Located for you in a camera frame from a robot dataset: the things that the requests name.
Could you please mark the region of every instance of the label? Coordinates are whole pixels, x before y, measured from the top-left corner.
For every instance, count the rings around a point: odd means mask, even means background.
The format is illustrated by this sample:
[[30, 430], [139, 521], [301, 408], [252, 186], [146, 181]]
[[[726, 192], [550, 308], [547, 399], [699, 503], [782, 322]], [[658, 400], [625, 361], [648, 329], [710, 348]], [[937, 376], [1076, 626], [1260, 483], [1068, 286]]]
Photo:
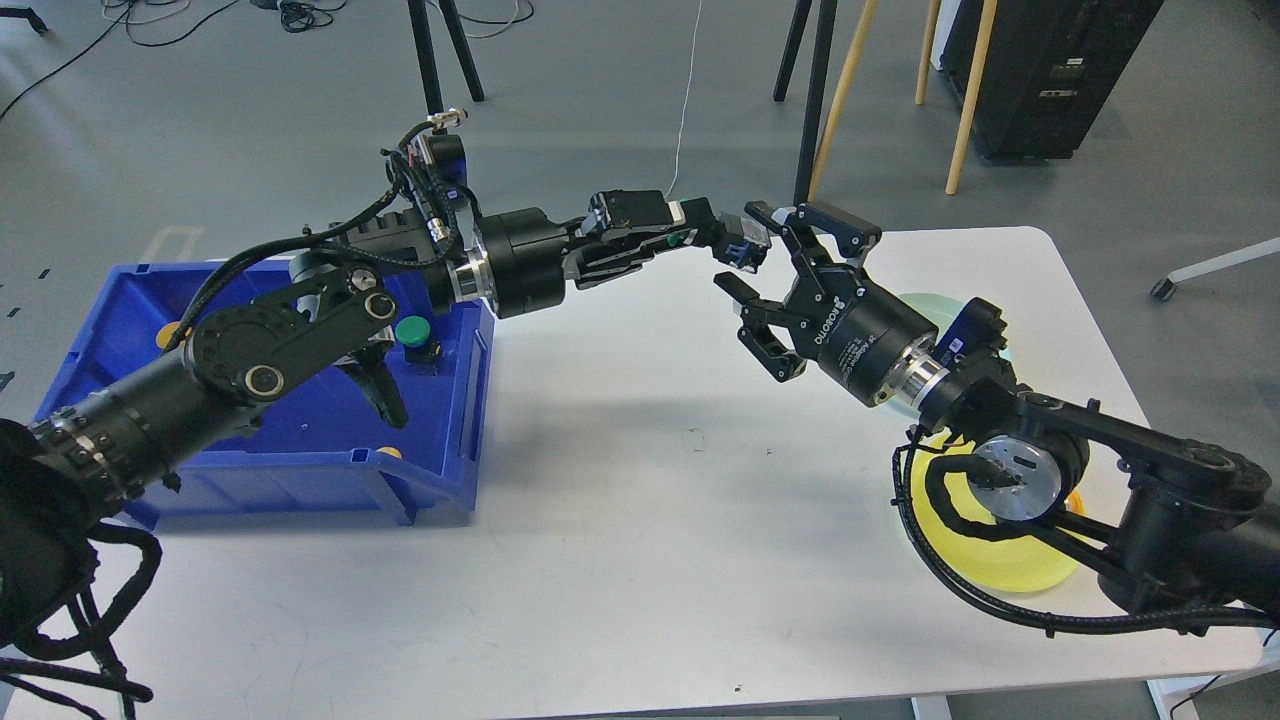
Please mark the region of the label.
[[827, 315], [827, 319], [822, 322], [822, 329], [818, 331], [818, 336], [813, 338], [814, 345], [822, 345], [827, 342], [827, 336], [831, 334], [831, 328], [836, 327], [836, 320], [840, 319], [840, 313], [845, 309], [845, 302], [836, 299], [835, 307]]
[[846, 387], [849, 386], [849, 375], [854, 374], [854, 368], [858, 366], [858, 363], [861, 361], [863, 356], [867, 355], [867, 351], [870, 350], [879, 338], [881, 336], [876, 333], [867, 337], [856, 337], [849, 341], [849, 345], [840, 351], [840, 357], [836, 360], [836, 364], [840, 368], [841, 383]]

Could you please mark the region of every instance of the black box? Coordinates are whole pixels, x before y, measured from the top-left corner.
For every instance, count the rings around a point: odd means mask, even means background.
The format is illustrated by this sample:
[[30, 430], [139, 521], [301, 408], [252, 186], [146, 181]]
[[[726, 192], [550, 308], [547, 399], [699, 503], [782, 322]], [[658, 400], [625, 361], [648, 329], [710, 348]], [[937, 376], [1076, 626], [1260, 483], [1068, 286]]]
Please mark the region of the black box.
[[[1001, 3], [974, 131], [989, 159], [1066, 159], [1084, 141], [1164, 0]], [[964, 0], [942, 53], [961, 96], [982, 0]]]

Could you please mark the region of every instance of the black tripod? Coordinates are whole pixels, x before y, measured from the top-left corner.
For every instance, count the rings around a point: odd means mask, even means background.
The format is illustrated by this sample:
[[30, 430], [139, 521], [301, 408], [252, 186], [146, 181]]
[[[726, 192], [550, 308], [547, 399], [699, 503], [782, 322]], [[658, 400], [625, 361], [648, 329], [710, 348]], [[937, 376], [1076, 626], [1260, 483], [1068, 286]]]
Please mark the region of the black tripod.
[[[462, 77], [467, 81], [467, 90], [476, 102], [484, 101], [484, 88], [480, 87], [480, 76], [476, 73], [476, 63], [471, 58], [471, 46], [467, 45], [466, 32], [462, 29], [462, 18], [458, 15], [458, 5], [453, 0], [436, 0], [440, 14], [444, 15], [444, 27], [449, 29], [449, 38], [453, 40], [453, 51], [458, 55], [458, 64], [462, 65]], [[417, 67], [422, 73], [422, 92], [426, 95], [428, 113], [444, 111], [444, 100], [440, 97], [440, 76], [435, 72], [435, 49], [431, 46], [431, 29], [426, 24], [425, 0], [408, 0], [408, 19], [413, 26], [413, 44], [417, 46]], [[436, 135], [444, 131], [435, 131]]]
[[0, 18], [26, 18], [37, 35], [49, 32], [49, 26], [31, 8], [0, 8]]
[[[791, 29], [787, 32], [787, 45], [782, 50], [782, 65], [778, 67], [778, 79], [773, 85], [773, 100], [787, 99], [787, 85], [796, 67], [800, 53], [800, 37], [809, 22], [809, 9], [813, 0], [796, 0], [796, 12], [791, 17]], [[836, 0], [820, 0], [818, 4], [818, 37], [813, 46], [813, 69], [809, 74], [809, 96], [804, 105], [804, 129], [800, 135], [800, 163], [796, 167], [796, 188], [792, 202], [796, 205], [809, 200], [809, 181], [813, 179], [813, 161], [818, 152], [818, 115], [822, 114], [822, 99], [827, 94], [827, 61], [831, 59], [831, 36], [836, 31]]]

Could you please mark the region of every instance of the robotic arm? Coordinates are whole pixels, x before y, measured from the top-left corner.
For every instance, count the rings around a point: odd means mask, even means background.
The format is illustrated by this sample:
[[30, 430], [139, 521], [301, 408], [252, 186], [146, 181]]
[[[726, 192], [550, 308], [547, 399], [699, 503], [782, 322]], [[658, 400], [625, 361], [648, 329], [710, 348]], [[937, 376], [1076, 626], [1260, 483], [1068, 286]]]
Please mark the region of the robotic arm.
[[[1203, 633], [1213, 624], [1280, 623], [1280, 507], [1265, 501], [1271, 479], [1261, 468], [1219, 446], [1103, 415], [1097, 401], [1080, 407], [1018, 383], [998, 356], [1001, 311], [983, 300], [970, 301], [938, 338], [937, 328], [867, 274], [881, 231], [865, 220], [822, 202], [782, 210], [753, 202], [746, 211], [782, 237], [796, 270], [781, 302], [762, 300], [732, 273], [716, 277], [740, 307], [739, 340], [765, 370], [786, 382], [817, 360], [867, 406], [902, 398], [920, 418], [906, 446], [913, 452], [923, 447], [923, 434], [943, 428], [973, 441], [970, 455], [938, 457], [925, 474], [943, 523], [991, 542], [1032, 536], [1098, 573], [1106, 596], [1130, 615], [1038, 614], [947, 573], [919, 532], [909, 486], [899, 477], [895, 503], [908, 533], [951, 589], [984, 611], [1047, 632]], [[846, 261], [831, 259], [819, 232], [835, 236]], [[785, 328], [794, 347], [772, 327]], [[1130, 501], [1115, 528], [1064, 507], [1089, 460], [1089, 442], [1115, 450], [1130, 475]], [[955, 511], [942, 483], [948, 471], [968, 477], [997, 524]], [[1262, 612], [1225, 609], [1233, 600]]]
[[[421, 152], [410, 156], [429, 172], [401, 178], [412, 209], [346, 223], [328, 231], [330, 238], [305, 236], [291, 286], [214, 310], [189, 332], [179, 325], [169, 352], [50, 418], [29, 427], [0, 421], [0, 647], [13, 643], [47, 661], [101, 648], [160, 557], [150, 534], [101, 520], [156, 480], [179, 489], [183, 461], [233, 433], [252, 433], [276, 400], [325, 366], [339, 366], [384, 421], [403, 427], [404, 404], [383, 363], [398, 310], [383, 286], [387, 274], [420, 273], [438, 313], [484, 297], [509, 318], [558, 305], [567, 279], [595, 287], [678, 247], [709, 247], [748, 272], [769, 249], [754, 223], [716, 217], [705, 199], [667, 202], [658, 191], [599, 192], [586, 217], [566, 223], [536, 208], [484, 217], [474, 206], [476, 233], [463, 245], [452, 237], [457, 195], [445, 188], [465, 187], [465, 178], [440, 170], [461, 168], [461, 145], [451, 136], [416, 142]], [[246, 258], [279, 250], [264, 247]], [[184, 320], [224, 284], [220, 272]], [[138, 574], [77, 637], [41, 635], [37, 628], [63, 607], [92, 602], [97, 559], [90, 539], [140, 547]]]
[[[124, 680], [108, 641], [150, 585], [160, 546], [148, 533], [102, 520], [155, 480], [178, 489], [175, 470], [186, 459], [232, 433], [253, 432], [276, 400], [330, 364], [360, 384], [387, 423], [403, 425], [404, 405], [383, 364], [397, 314], [383, 286], [389, 273], [420, 273], [438, 313], [483, 297], [499, 318], [511, 318], [561, 304], [566, 281], [595, 287], [685, 246], [754, 272], [772, 236], [781, 237], [796, 270], [785, 300], [760, 299], [736, 274], [716, 277], [740, 307], [740, 341], [769, 375], [786, 382], [817, 360], [868, 406], [901, 397], [920, 418], [895, 455], [908, 451], [908, 466], [928, 450], [919, 442], [925, 433], [948, 428], [974, 441], [973, 454], [940, 457], [927, 473], [943, 521], [992, 542], [1029, 534], [1051, 544], [1096, 570], [1103, 592], [1129, 615], [1036, 612], [972, 585], [929, 547], [895, 462], [895, 505], [946, 587], [983, 611], [1048, 633], [1280, 624], [1280, 510], [1263, 501], [1265, 471], [1220, 447], [1102, 415], [1096, 402], [1079, 407], [1019, 384], [998, 356], [1000, 309], [986, 301], [972, 301], [938, 338], [938, 328], [867, 274], [879, 228], [820, 202], [781, 210], [753, 202], [737, 218], [716, 215], [705, 199], [668, 202], [658, 191], [620, 190], [594, 195], [586, 215], [563, 223], [536, 208], [486, 217], [466, 187], [457, 137], [421, 135], [463, 117], [451, 110], [429, 118], [385, 151], [392, 190], [352, 220], [251, 249], [219, 268], [150, 365], [29, 427], [0, 420], [0, 646], [38, 660], [92, 652], [106, 679], [78, 682], [146, 700], [150, 691]], [[387, 211], [398, 196], [412, 206]], [[476, 232], [463, 241], [454, 213], [467, 204]], [[845, 261], [832, 260], [819, 232], [835, 236]], [[302, 251], [291, 261], [293, 284], [202, 315], [237, 272], [293, 250]], [[787, 331], [792, 347], [774, 327]], [[1132, 477], [1133, 496], [1115, 528], [1062, 506], [1088, 462], [1089, 442], [1116, 450]], [[997, 524], [954, 511], [942, 484], [947, 471], [966, 474]], [[91, 539], [142, 551], [134, 578], [104, 612], [90, 592], [97, 565]], [[1234, 598], [1260, 611], [1225, 607]], [[40, 634], [63, 607], [78, 634]], [[44, 667], [0, 660], [0, 680], [12, 679], [6, 673], [52, 675]]]

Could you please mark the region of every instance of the orange object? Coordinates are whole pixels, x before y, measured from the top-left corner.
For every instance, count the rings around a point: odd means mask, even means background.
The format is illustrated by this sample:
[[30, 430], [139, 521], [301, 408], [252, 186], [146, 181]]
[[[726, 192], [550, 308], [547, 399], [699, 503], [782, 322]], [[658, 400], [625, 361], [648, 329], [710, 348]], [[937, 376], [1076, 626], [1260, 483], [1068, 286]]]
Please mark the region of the orange object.
[[159, 331], [156, 331], [156, 347], [164, 350], [169, 345], [169, 338], [173, 337], [174, 331], [178, 329], [178, 320], [165, 324]]

